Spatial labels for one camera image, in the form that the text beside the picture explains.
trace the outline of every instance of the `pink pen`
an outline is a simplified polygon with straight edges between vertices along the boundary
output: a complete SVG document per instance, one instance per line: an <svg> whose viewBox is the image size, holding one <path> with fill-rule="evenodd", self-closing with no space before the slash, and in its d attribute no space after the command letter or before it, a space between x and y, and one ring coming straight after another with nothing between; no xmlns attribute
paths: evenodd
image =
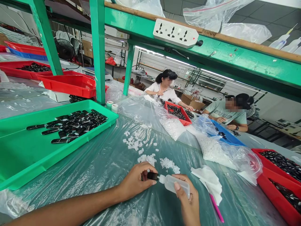
<svg viewBox="0 0 301 226"><path fill-rule="evenodd" d="M222 214L220 213L220 210L219 210L219 208L218 208L218 206L217 206L217 204L216 204L216 202L215 202L215 200L214 200L213 195L211 195L211 191L210 191L209 188L208 188L208 192L209 192L211 201L212 201L212 203L213 203L213 205L214 205L214 208L215 208L215 210L216 210L216 212L217 212L217 215L219 216L220 221L221 221L222 223L225 223L225 221L224 221L224 219L223 219L223 216L222 216Z"/></svg>

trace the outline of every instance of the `man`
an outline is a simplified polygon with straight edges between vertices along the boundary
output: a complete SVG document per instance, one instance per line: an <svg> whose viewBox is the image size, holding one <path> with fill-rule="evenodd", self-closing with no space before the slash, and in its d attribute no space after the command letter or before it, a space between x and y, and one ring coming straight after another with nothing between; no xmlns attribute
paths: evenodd
<svg viewBox="0 0 301 226"><path fill-rule="evenodd" d="M246 110L251 108L254 98L248 94L238 94L236 97L227 96L226 100L217 100L210 104L203 114L208 114L209 118L219 123L227 125L227 129L248 131Z"/></svg>
<svg viewBox="0 0 301 226"><path fill-rule="evenodd" d="M147 179L147 170L158 171L148 162L135 165L124 180L107 190L65 199L27 213L6 226L79 226L95 214L120 202L125 202L156 184ZM185 225L200 226L198 191L186 175L174 174L174 177L189 183L190 198L176 182L175 190L181 201L181 210Z"/></svg>

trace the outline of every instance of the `green metal shelf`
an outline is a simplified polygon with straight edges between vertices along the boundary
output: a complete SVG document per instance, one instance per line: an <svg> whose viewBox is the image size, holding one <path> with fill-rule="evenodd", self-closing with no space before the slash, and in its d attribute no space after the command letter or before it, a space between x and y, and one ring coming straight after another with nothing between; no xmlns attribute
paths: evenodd
<svg viewBox="0 0 301 226"><path fill-rule="evenodd" d="M54 74L61 74L59 58L55 50L47 11L43 0L0 0L0 3L31 11L39 29L44 48ZM92 39L95 60L97 100L104 103L104 25L116 28L130 35L129 52L124 83L124 94L128 94L131 66L135 45L151 51L195 65L196 67L222 74L236 81L257 87L262 90L301 102L301 64L271 56L246 47L234 45L216 38L199 35L202 46L184 49L172 45L153 36L155 16L121 7L116 4L104 3L104 0L90 0L91 25L68 18L64 15L51 14L52 20L60 20L75 29L89 32L92 28ZM177 50L182 55L174 54Z"/></svg>

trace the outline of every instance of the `white blouse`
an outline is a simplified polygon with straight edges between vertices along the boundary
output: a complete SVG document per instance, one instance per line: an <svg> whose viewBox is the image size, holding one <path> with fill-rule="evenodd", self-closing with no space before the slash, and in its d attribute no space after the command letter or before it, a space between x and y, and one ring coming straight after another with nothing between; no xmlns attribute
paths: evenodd
<svg viewBox="0 0 301 226"><path fill-rule="evenodd" d="M145 91L152 91L152 92L158 92L160 90L160 84L154 82L150 87L148 87ZM163 96L160 96L162 100L168 101L168 99L171 99L172 102L175 104L178 104L181 99L177 97L176 92L174 89L167 88L167 90L163 93Z"/></svg>

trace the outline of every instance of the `electrical outlet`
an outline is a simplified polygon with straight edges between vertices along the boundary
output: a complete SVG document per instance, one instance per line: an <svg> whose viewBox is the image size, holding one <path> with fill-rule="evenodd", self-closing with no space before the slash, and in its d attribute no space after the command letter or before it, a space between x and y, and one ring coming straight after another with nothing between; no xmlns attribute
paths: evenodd
<svg viewBox="0 0 301 226"><path fill-rule="evenodd" d="M198 40L198 32L195 29L162 19L156 20L153 35L156 39L186 49L193 47Z"/></svg>

